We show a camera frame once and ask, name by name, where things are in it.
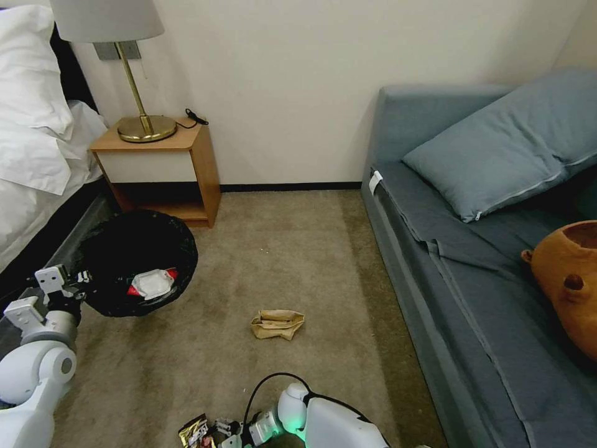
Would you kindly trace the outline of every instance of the wall outlet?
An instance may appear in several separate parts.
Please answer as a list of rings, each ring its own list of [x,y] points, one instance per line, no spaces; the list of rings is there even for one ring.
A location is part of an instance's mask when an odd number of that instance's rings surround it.
[[[128,40],[122,42],[124,54],[128,59],[141,59],[139,47],[136,40]],[[93,44],[95,52],[98,54],[99,60],[119,60],[118,51],[114,42],[96,42]]]

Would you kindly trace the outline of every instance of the lamp shade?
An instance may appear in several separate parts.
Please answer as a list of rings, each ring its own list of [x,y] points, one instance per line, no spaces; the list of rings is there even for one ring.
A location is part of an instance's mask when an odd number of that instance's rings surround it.
[[[124,42],[164,32],[152,0],[50,0],[58,33],[71,42]]]

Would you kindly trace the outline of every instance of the gray sofa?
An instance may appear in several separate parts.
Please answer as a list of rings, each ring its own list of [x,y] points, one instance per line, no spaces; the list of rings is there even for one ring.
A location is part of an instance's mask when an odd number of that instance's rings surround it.
[[[567,200],[581,181],[464,224],[400,162],[510,90],[383,88],[362,195],[449,445],[597,446],[597,369],[520,259],[582,219]],[[375,170],[383,180],[372,194]]]

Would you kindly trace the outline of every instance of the white pillow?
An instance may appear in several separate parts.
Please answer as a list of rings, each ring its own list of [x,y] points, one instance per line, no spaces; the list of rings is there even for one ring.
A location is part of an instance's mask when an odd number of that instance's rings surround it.
[[[53,28],[52,10],[45,6],[0,11],[0,119],[69,138],[73,116],[50,46]]]

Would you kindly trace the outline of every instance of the snack wrapper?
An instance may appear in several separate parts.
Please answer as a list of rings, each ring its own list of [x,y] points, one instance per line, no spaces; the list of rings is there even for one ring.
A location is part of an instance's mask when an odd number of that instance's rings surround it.
[[[183,448],[216,448],[205,414],[192,419],[178,430]]]

